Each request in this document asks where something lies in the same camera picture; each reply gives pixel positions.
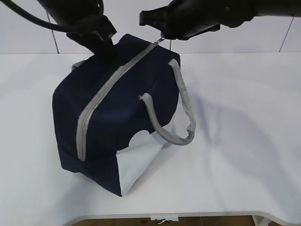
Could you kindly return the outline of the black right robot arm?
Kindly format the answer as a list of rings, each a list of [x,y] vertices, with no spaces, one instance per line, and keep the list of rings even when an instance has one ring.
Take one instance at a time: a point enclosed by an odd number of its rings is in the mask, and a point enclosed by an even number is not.
[[[168,40],[188,40],[222,25],[236,28],[257,16],[301,16],[300,0],[174,0],[139,14],[140,26],[151,26]]]

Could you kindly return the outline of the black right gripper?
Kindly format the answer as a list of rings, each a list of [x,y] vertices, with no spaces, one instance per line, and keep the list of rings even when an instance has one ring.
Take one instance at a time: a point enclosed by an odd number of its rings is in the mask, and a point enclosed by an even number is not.
[[[214,17],[214,0],[174,0],[167,6],[141,11],[140,26],[151,26],[167,40],[188,40],[206,32],[220,30]]]

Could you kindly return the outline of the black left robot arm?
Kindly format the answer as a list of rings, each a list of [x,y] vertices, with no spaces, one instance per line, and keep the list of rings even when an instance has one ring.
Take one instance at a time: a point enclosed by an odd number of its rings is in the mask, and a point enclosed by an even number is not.
[[[102,0],[39,0],[38,3],[53,18],[54,24],[34,16],[12,0],[2,0],[1,3],[35,25],[65,33],[68,39],[93,53],[100,63],[121,66],[112,41],[117,31],[104,14]]]

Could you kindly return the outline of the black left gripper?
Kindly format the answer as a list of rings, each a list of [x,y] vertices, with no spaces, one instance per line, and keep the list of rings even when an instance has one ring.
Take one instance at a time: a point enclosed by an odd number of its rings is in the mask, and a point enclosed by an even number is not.
[[[48,0],[47,12],[56,22],[53,30],[66,33],[93,52],[89,69],[117,70],[124,64],[112,42],[117,31],[104,15],[102,0]]]

